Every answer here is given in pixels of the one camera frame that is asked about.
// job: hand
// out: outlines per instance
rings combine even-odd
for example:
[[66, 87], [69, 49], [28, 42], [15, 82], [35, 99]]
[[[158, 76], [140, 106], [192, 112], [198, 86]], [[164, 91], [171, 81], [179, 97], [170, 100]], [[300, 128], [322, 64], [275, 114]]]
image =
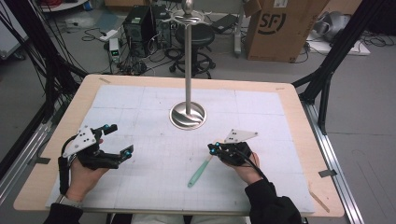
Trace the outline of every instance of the hand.
[[65, 196], [69, 200], [82, 202], [85, 195], [96, 186], [99, 179], [108, 169], [99, 168], [91, 170], [82, 166], [78, 158], [75, 158], [71, 164], [71, 171], [70, 187]]
[[[249, 158], [257, 167], [260, 167], [260, 158], [255, 152], [252, 152]], [[247, 182], [248, 185], [251, 185], [262, 179], [259, 173], [257, 173], [257, 171], [247, 162], [240, 166], [233, 166], [227, 163], [225, 164], [235, 169], [239, 177], [241, 177], [243, 181]]]

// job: wooden table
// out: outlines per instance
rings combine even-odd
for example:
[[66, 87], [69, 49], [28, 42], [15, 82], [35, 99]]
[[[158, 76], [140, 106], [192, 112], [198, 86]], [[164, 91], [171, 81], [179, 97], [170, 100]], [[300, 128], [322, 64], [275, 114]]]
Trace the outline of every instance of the wooden table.
[[[14, 207], [17, 210], [48, 210], [45, 203], [58, 172], [57, 158], [64, 142], [76, 134], [92, 105], [101, 85], [134, 85], [145, 87], [184, 88], [183, 78], [168, 77], [119, 77], [89, 75], [85, 77], [64, 117], [49, 140], [42, 157], [51, 158], [49, 164], [37, 164], [18, 195]], [[247, 82], [230, 80], [193, 79], [194, 89], [224, 89], [236, 91], [276, 92], [280, 97], [290, 127], [294, 146], [303, 166], [309, 192], [313, 197], [315, 213], [309, 217], [341, 217], [345, 211], [332, 179], [320, 177], [318, 172], [327, 170], [316, 138], [302, 108], [297, 92], [288, 83]]]

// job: round metal base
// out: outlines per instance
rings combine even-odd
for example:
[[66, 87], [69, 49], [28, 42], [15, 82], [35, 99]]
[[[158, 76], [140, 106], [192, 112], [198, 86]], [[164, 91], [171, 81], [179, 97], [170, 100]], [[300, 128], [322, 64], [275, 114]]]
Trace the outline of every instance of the round metal base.
[[169, 118], [171, 122], [182, 130], [193, 130], [201, 127], [206, 121], [206, 111], [195, 102], [191, 102], [191, 112], [186, 113], [186, 102], [172, 107]]

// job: person's right hand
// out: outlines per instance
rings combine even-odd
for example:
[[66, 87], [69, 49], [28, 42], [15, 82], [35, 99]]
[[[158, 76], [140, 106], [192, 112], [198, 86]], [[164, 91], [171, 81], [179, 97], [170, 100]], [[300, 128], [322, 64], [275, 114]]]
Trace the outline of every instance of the person's right hand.
[[[255, 152], [251, 153], [250, 160], [253, 161], [254, 164], [260, 168], [260, 158]], [[253, 184], [262, 179], [259, 173], [257, 173], [257, 171], [253, 167], [251, 167], [250, 164], [248, 164], [247, 162], [245, 162], [240, 166], [233, 166], [227, 163], [225, 164], [235, 169], [239, 177], [241, 177], [243, 181], [247, 182], [248, 185]]]

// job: chair wheel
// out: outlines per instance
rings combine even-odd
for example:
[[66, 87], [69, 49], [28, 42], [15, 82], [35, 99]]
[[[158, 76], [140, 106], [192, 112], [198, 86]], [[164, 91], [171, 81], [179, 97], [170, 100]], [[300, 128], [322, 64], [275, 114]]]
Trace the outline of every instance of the chair wheel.
[[174, 72], [176, 71], [176, 67], [175, 67], [174, 65], [170, 66], [170, 67], [169, 67], [169, 71], [170, 71], [171, 73], [174, 73]]

